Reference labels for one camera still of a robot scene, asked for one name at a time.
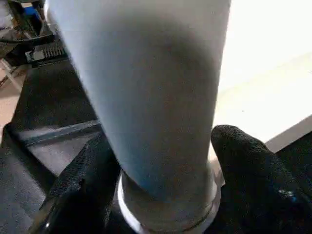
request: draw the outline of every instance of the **wire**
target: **wire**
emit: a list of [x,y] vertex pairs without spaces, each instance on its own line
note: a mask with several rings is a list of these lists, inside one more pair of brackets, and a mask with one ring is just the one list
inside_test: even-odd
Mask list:
[[43,43],[53,42],[53,40],[54,40],[53,34],[39,36],[36,38],[31,38],[31,39],[22,39],[22,40],[7,40],[7,39],[0,38],[0,42],[7,43],[7,44],[43,44]]

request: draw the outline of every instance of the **black fabric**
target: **black fabric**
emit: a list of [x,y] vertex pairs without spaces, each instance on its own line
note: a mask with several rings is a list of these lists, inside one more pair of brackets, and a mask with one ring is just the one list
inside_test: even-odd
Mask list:
[[28,72],[11,122],[22,132],[95,119],[75,70],[69,61],[63,61]]
[[8,147],[8,137],[3,136],[2,140],[0,233],[25,233],[53,183],[53,177],[34,158],[25,156],[19,148],[13,149],[12,144]]
[[104,231],[101,213],[96,200],[85,190],[71,191],[42,207],[28,231],[29,234],[100,234]]
[[[60,128],[97,120],[76,72],[69,61],[45,65],[27,73],[14,116],[11,134],[49,135]],[[46,168],[58,176],[100,126],[26,145]]]
[[312,197],[312,133],[276,153],[297,183]]
[[48,193],[56,176],[46,168],[27,147],[24,146],[14,135],[10,134],[10,124],[6,124],[3,129],[3,141],[1,147],[5,153],[13,155],[24,163],[25,168],[29,170],[33,180],[42,188],[45,194]]
[[311,197],[261,141],[228,125],[215,127],[211,141],[226,181],[220,210],[232,217],[225,226],[243,233],[312,232]]
[[[102,222],[105,223],[109,217],[110,205],[119,173],[120,166],[106,137],[103,134],[98,134],[85,144],[80,153],[60,174],[42,206],[44,207],[46,202],[51,199],[83,189],[88,197],[94,198],[96,208],[101,213]],[[80,216],[83,217],[87,214],[84,213],[82,207],[79,207],[80,203],[83,204],[83,201],[76,199],[75,204],[71,205],[72,212],[80,213]],[[65,224],[64,226],[68,226],[66,220],[60,221]],[[77,226],[78,224],[73,225],[70,233],[81,233],[80,230],[76,230]]]

